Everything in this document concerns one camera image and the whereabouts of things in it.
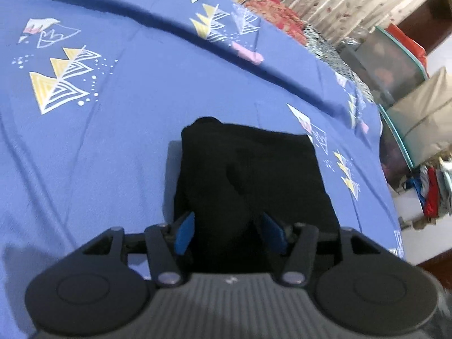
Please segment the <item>black pants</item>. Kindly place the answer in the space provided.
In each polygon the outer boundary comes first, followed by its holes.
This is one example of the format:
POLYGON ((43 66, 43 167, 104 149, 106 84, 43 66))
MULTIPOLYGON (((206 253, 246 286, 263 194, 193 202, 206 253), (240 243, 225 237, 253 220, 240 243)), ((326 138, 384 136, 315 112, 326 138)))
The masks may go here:
POLYGON ((278 270, 267 218, 339 230, 312 142, 307 136, 197 119, 182 130, 174 217, 194 217, 194 235, 179 255, 189 272, 278 270))

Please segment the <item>pile of colourful clothes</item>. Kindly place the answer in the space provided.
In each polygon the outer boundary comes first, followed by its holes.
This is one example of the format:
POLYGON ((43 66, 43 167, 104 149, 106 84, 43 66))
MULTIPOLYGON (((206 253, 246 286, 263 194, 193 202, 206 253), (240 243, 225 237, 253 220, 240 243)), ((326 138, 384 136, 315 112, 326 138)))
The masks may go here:
POLYGON ((451 216, 451 158, 440 157, 434 163, 422 164, 401 186, 405 193, 414 192, 414 200, 421 208, 413 217, 400 216, 403 229, 423 230, 451 216))

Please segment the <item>red floral patchwork quilt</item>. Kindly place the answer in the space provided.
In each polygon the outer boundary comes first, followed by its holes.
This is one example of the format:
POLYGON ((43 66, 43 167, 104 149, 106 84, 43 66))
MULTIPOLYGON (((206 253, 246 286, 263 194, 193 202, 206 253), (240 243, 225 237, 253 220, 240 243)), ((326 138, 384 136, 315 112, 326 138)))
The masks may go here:
POLYGON ((234 0, 240 5, 265 18, 272 25, 287 33, 312 53, 327 63, 337 73, 343 75, 356 84, 362 95, 369 102, 373 102, 371 90, 358 75, 347 65, 339 53, 325 38, 311 25, 303 22, 297 14, 286 7, 280 0, 234 0))

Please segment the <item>beige fabric storage bag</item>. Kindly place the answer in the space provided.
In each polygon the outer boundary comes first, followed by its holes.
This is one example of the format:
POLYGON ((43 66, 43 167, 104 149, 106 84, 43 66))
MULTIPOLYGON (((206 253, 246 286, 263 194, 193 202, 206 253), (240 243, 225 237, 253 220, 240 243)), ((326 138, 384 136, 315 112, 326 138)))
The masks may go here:
POLYGON ((387 110, 413 165, 451 147, 451 73, 435 75, 387 110))

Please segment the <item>red bag on bin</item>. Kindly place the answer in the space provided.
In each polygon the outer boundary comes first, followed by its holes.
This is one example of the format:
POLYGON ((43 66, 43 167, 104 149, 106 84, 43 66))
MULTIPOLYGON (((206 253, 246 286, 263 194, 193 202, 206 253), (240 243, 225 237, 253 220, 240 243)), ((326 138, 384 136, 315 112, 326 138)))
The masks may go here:
POLYGON ((422 67, 426 71, 427 76, 427 53, 426 50, 416 41, 408 37, 397 25, 390 24, 385 28, 385 31, 393 36, 399 43, 401 43, 405 48, 413 54, 416 59, 422 64, 422 67))

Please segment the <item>blue patterned bed sheet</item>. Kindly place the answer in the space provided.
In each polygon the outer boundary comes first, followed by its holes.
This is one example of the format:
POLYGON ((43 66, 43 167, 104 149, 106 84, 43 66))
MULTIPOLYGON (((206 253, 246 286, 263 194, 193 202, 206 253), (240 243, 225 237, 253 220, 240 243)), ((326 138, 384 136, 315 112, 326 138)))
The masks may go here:
POLYGON ((403 256, 368 91, 233 0, 1 0, 1 336, 25 289, 109 227, 173 213, 184 127, 306 133, 339 222, 403 256))

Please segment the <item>upper clear storage bin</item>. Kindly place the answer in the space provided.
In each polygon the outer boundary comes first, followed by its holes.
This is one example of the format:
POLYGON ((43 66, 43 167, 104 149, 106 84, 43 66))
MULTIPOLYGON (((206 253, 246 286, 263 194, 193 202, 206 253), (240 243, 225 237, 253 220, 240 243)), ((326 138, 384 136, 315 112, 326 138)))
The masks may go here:
POLYGON ((359 46, 346 44, 339 56, 367 84, 374 100, 385 109, 428 79, 421 62, 380 27, 359 46))

